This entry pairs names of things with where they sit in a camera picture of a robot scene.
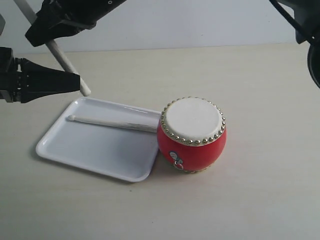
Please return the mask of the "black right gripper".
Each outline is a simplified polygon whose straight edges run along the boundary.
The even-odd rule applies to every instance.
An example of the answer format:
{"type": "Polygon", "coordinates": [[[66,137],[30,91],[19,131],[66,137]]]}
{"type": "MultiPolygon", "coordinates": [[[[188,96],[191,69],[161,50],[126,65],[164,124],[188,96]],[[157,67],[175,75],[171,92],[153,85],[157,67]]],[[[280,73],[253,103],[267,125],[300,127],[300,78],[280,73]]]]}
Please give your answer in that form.
{"type": "Polygon", "coordinates": [[[25,33],[33,47],[92,29],[97,21],[124,0],[44,0],[36,19],[25,33]]]}

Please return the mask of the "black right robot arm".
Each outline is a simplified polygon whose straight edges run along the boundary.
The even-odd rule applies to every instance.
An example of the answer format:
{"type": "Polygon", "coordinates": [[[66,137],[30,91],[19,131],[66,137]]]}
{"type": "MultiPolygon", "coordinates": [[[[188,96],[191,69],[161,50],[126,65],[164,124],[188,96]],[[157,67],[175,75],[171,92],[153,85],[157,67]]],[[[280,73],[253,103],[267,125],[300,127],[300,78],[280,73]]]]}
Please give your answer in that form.
{"type": "MultiPolygon", "coordinates": [[[[122,0],[44,0],[35,21],[25,33],[38,47],[63,37],[91,30],[97,21],[122,5],[122,0]]],[[[320,85],[320,2],[318,0],[272,0],[270,4],[294,28],[298,44],[309,43],[307,67],[320,85]]]]}

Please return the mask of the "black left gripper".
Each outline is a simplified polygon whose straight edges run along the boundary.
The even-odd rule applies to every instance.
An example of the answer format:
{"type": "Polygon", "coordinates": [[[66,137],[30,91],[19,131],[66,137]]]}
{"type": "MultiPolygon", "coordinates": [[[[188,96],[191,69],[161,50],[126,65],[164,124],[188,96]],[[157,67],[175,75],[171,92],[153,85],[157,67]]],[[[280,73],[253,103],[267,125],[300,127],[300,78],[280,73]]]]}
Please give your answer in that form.
{"type": "Polygon", "coordinates": [[[0,48],[0,99],[22,104],[35,99],[80,90],[80,76],[44,67],[13,56],[9,47],[0,48]]]}

